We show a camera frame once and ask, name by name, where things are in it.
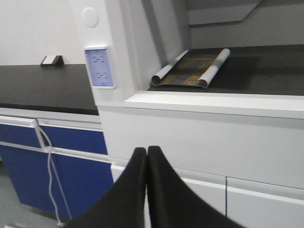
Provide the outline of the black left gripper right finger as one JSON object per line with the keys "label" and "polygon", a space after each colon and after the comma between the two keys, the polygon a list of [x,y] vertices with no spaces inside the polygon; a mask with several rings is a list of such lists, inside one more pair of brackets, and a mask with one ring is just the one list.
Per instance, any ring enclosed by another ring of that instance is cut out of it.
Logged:
{"label": "black left gripper right finger", "polygon": [[159,146],[149,146],[147,195],[153,228],[239,228],[193,192]]}

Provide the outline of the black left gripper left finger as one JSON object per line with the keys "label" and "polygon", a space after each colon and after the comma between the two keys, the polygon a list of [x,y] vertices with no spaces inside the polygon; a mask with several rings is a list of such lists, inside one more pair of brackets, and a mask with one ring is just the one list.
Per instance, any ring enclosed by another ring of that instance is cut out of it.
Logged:
{"label": "black left gripper left finger", "polygon": [[66,228],[143,228],[147,153],[135,148],[111,189]]}

